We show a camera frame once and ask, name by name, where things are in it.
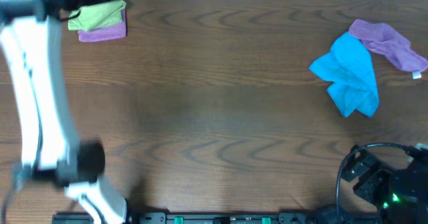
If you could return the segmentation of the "light green cloth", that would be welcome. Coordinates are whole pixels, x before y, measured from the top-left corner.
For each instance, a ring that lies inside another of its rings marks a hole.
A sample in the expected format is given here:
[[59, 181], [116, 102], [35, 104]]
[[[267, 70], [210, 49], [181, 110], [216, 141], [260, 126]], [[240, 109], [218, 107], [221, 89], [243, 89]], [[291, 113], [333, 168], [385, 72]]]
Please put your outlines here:
[[122, 22], [122, 11], [126, 2], [123, 0], [109, 1], [96, 5], [80, 7], [72, 11], [68, 20], [70, 31], [91, 31], [101, 27], [109, 27]]

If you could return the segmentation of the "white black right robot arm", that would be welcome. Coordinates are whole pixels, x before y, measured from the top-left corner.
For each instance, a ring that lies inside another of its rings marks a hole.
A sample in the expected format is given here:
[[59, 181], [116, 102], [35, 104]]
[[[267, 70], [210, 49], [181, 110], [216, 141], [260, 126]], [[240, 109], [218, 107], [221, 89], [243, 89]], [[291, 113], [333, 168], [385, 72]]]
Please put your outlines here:
[[335, 197], [333, 207], [318, 210], [307, 223], [426, 223], [427, 149], [406, 151], [409, 165], [396, 169], [367, 150], [354, 147], [338, 171], [338, 180], [351, 182], [356, 196], [375, 206], [375, 214], [347, 213]]

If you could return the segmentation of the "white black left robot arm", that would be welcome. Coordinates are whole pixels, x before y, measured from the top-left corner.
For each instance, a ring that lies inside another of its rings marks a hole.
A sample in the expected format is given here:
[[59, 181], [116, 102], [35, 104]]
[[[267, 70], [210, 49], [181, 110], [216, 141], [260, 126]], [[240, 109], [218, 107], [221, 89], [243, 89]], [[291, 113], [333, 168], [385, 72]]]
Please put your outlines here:
[[50, 182], [93, 223], [127, 223], [128, 204], [105, 177], [102, 144], [82, 143], [64, 84], [62, 11], [114, 0], [1, 0], [1, 47], [21, 125], [21, 162], [3, 205], [31, 181]]

